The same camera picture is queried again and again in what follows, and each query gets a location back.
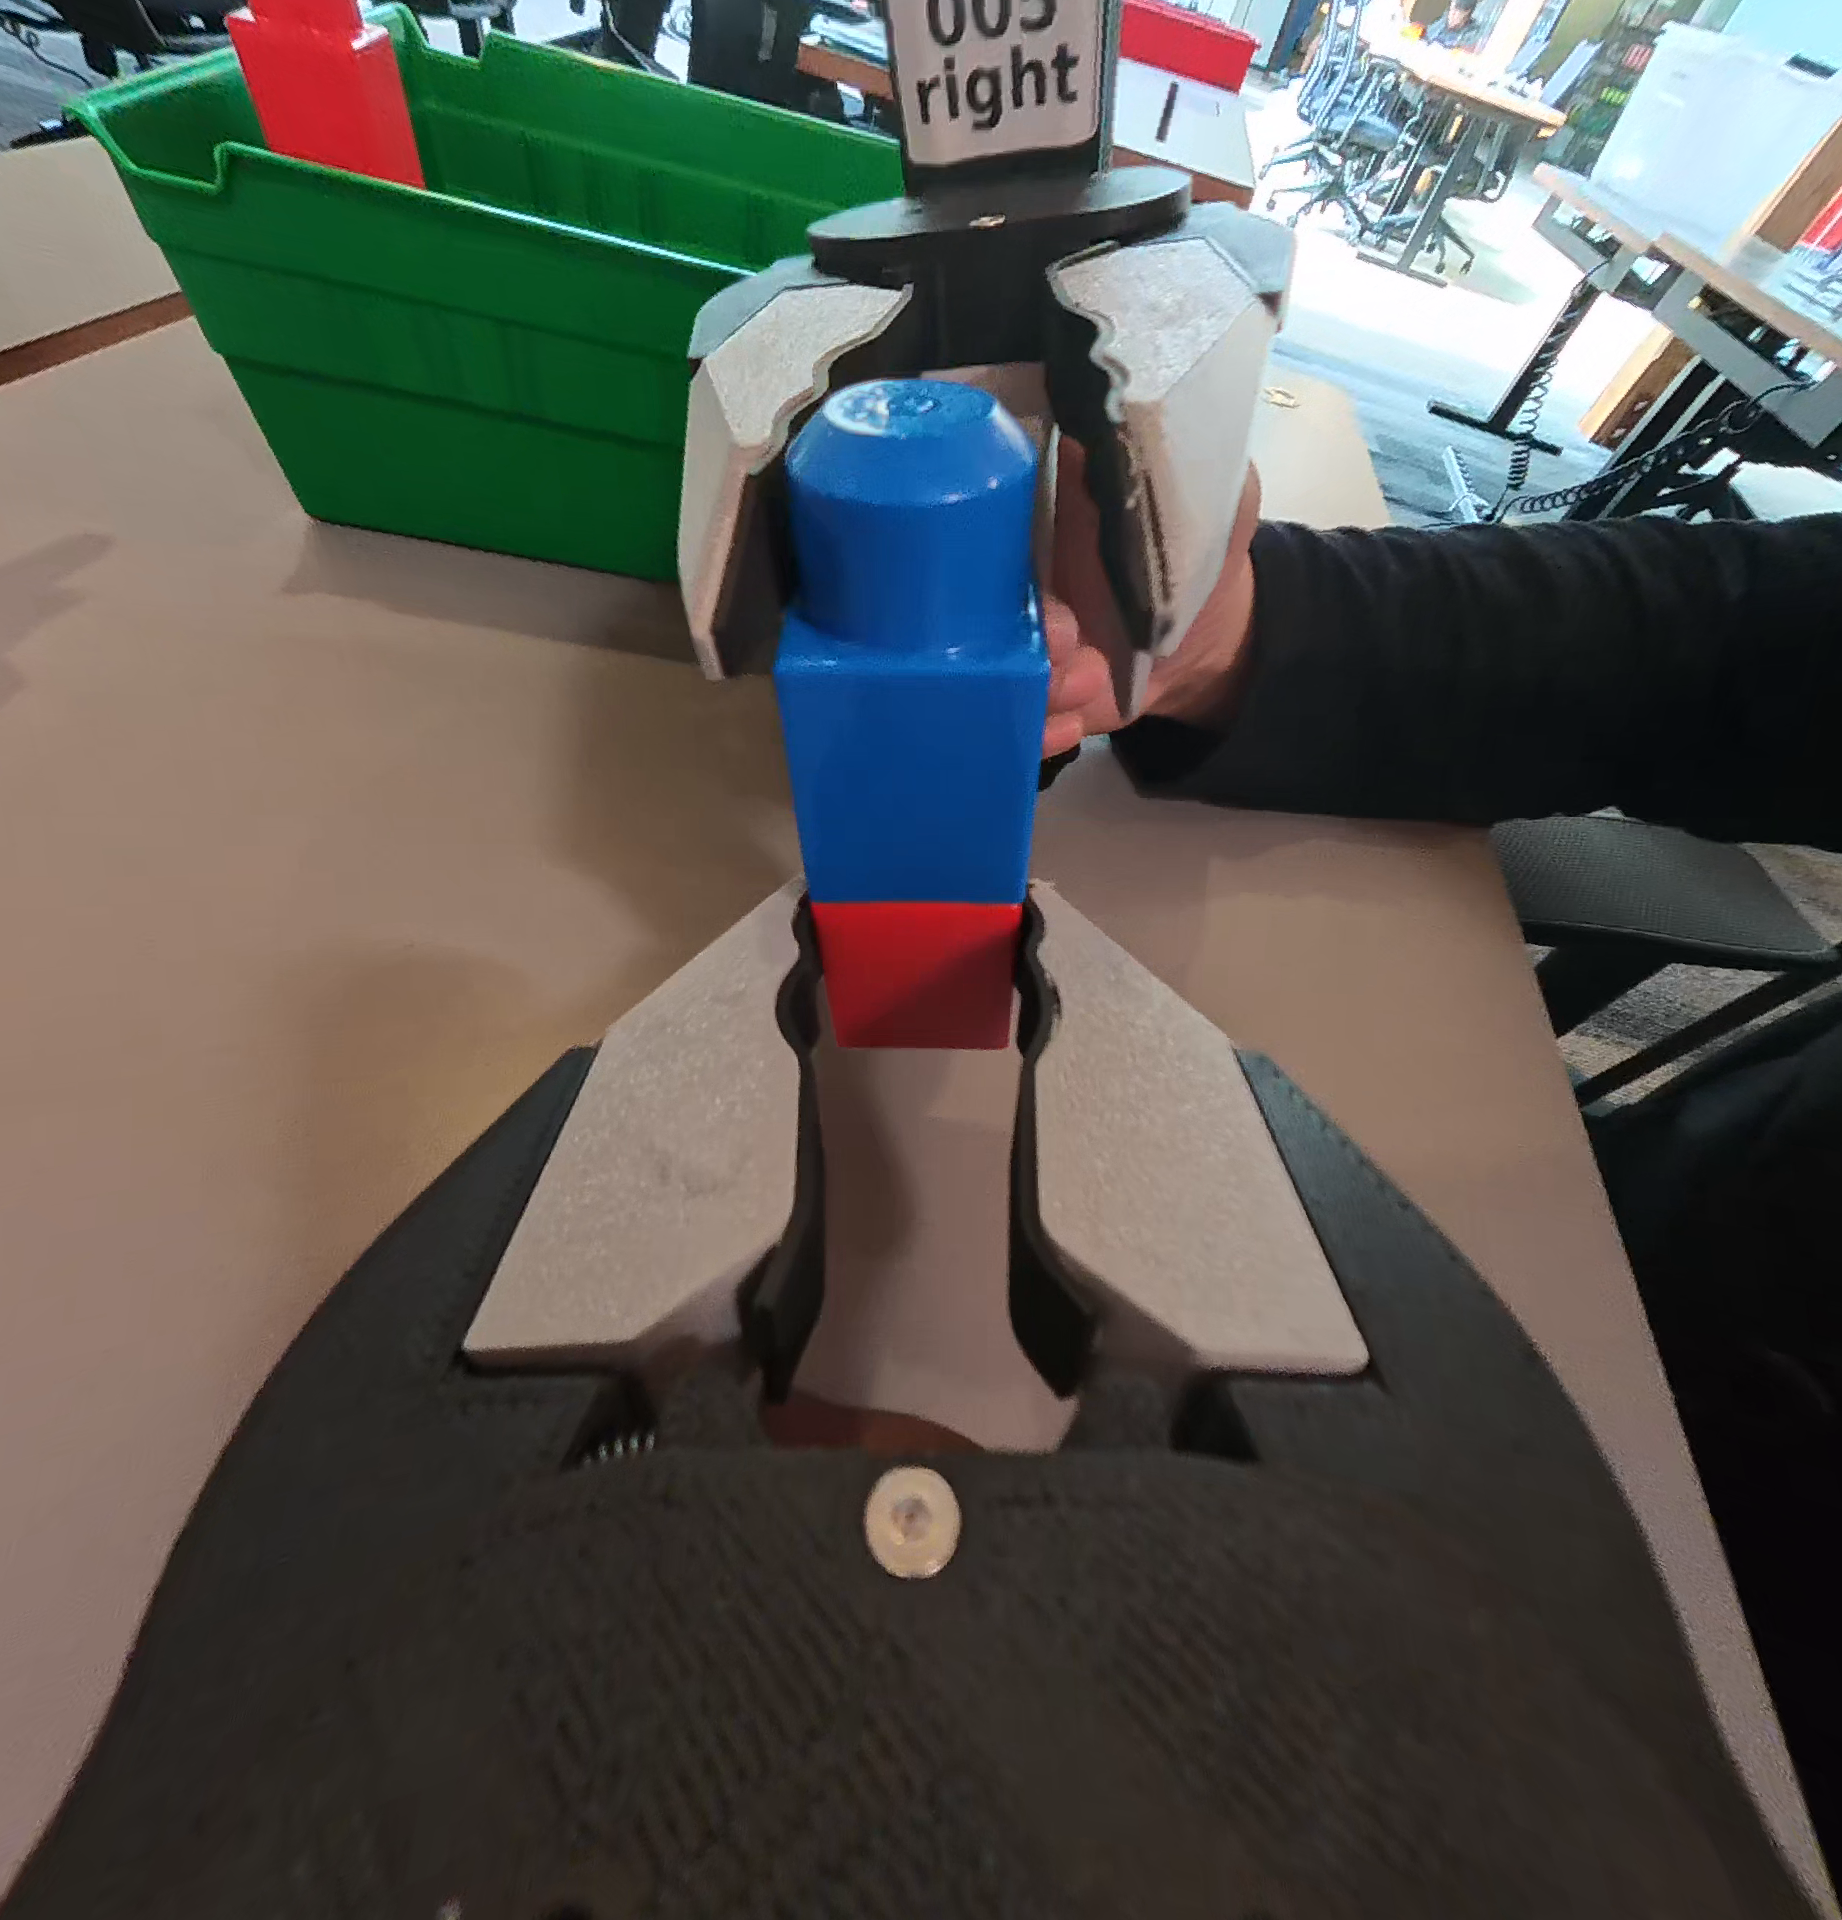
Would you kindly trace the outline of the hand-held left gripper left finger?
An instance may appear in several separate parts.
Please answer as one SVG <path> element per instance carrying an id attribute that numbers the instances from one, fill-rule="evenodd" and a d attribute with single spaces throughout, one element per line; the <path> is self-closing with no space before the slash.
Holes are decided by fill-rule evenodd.
<path id="1" fill-rule="evenodd" d="M 818 1045 L 792 878 L 605 1031 L 464 1355 L 658 1368 L 740 1347 L 787 1396 L 825 1291 Z"/>

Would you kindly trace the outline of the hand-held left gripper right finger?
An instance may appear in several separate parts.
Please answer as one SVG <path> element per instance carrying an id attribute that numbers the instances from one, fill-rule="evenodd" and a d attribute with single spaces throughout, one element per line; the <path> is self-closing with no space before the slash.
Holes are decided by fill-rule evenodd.
<path id="1" fill-rule="evenodd" d="M 1077 1400 L 1120 1365 L 1356 1377 L 1372 1355 L 1229 1035 L 1053 885 L 1017 970 L 1007 1313 Z"/>

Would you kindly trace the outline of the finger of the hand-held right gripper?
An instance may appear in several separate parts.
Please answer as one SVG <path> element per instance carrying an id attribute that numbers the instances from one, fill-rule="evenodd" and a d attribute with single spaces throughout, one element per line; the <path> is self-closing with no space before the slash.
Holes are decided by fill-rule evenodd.
<path id="1" fill-rule="evenodd" d="M 1084 458 L 1126 720 L 1222 577 L 1289 280 L 1294 226 L 1239 206 L 1047 267 L 1047 395 Z"/>
<path id="2" fill-rule="evenodd" d="M 787 257 L 696 314 L 678 583 L 712 683 L 774 661 L 794 562 L 787 453 L 838 357 L 871 336 L 871 290 Z"/>

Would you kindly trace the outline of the blue mega block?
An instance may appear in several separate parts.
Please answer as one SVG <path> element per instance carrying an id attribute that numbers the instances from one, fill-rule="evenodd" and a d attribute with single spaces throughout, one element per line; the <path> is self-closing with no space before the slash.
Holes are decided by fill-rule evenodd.
<path id="1" fill-rule="evenodd" d="M 819 406 L 787 480 L 770 675 L 810 898 L 1019 906 L 1050 690 L 1034 443 L 983 387 L 880 377 Z"/>

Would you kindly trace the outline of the red mega block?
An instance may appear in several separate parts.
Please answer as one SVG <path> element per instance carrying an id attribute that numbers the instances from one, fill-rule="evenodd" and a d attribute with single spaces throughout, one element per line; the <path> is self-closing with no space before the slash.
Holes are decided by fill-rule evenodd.
<path id="1" fill-rule="evenodd" d="M 1025 901 L 810 901 L 838 1048 L 1009 1045 Z"/>
<path id="2" fill-rule="evenodd" d="M 226 24 L 270 152 L 427 184 L 397 44 L 360 3 L 246 3 Z"/>

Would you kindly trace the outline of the person's right forearm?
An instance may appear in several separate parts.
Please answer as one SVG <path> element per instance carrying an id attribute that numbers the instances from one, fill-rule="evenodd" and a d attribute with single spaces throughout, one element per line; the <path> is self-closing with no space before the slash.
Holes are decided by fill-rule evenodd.
<path id="1" fill-rule="evenodd" d="M 1249 557 L 1222 726 L 1116 741 L 1147 792 L 1475 828 L 1616 808 L 1842 850 L 1842 513 L 1273 519 Z"/>

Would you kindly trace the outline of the person's right hand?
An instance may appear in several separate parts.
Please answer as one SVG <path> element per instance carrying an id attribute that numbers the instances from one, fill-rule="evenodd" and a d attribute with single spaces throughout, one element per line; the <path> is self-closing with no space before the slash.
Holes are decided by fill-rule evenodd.
<path id="1" fill-rule="evenodd" d="M 1259 467 L 1246 467 L 1225 563 L 1205 605 L 1178 647 L 1147 664 L 1147 683 L 1136 692 L 1136 650 L 1101 563 L 1101 524 L 1083 450 L 1061 438 L 1053 453 L 1053 534 L 1040 583 L 1050 655 L 1043 756 L 1151 718 L 1219 733 L 1241 700 L 1257 612 L 1249 544 L 1262 524 Z"/>

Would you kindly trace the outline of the red plastic bin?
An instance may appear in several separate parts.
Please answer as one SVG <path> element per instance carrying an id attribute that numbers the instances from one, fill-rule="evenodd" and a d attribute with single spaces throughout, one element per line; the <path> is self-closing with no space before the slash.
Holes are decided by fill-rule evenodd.
<path id="1" fill-rule="evenodd" d="M 1168 77 L 1241 93 L 1259 41 L 1180 3 L 1122 3 L 1120 54 Z"/>

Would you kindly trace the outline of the green plastic bin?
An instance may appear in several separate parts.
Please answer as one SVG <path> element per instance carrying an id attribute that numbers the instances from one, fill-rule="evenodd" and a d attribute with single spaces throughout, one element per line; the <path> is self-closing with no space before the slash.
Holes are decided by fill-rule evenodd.
<path id="1" fill-rule="evenodd" d="M 305 513 L 678 578 L 688 336 L 901 148 L 497 35 L 386 29 L 427 191 L 274 154 L 232 54 L 68 105 Z"/>

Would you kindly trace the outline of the wooden office desk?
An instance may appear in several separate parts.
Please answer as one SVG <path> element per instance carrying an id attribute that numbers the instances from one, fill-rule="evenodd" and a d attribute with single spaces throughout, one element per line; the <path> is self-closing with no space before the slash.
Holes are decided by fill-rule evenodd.
<path id="1" fill-rule="evenodd" d="M 1564 115 L 1424 41 L 1363 32 L 1363 51 L 1379 77 L 1399 84 L 1413 115 L 1380 170 L 1347 201 L 1356 255 L 1444 284 L 1454 250 L 1475 260 L 1451 222 L 1454 206 L 1501 200 L 1522 159 L 1558 134 Z"/>
<path id="2" fill-rule="evenodd" d="M 1842 270 L 1765 235 L 1692 235 L 1651 206 L 1549 163 L 1533 168 L 1537 233 L 1607 299 L 1645 312 L 1676 346 L 1651 350 L 1581 417 L 1581 434 L 1640 453 L 1688 429 L 1703 406 L 1754 398 L 1810 456 L 1842 458 Z"/>

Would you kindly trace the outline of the black office chair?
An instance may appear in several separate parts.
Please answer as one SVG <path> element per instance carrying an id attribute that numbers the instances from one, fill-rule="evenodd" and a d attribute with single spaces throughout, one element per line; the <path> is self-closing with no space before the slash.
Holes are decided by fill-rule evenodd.
<path id="1" fill-rule="evenodd" d="M 1601 1113 L 1633 1080 L 1734 1038 L 1757 1015 L 1842 984 L 1830 945 L 1740 843 L 1627 816 L 1542 816 L 1491 828 L 1556 1035 L 1605 1013 L 1669 965 L 1765 971 L 1762 984 L 1596 1075 L 1577 1079 L 1581 1113 Z"/>

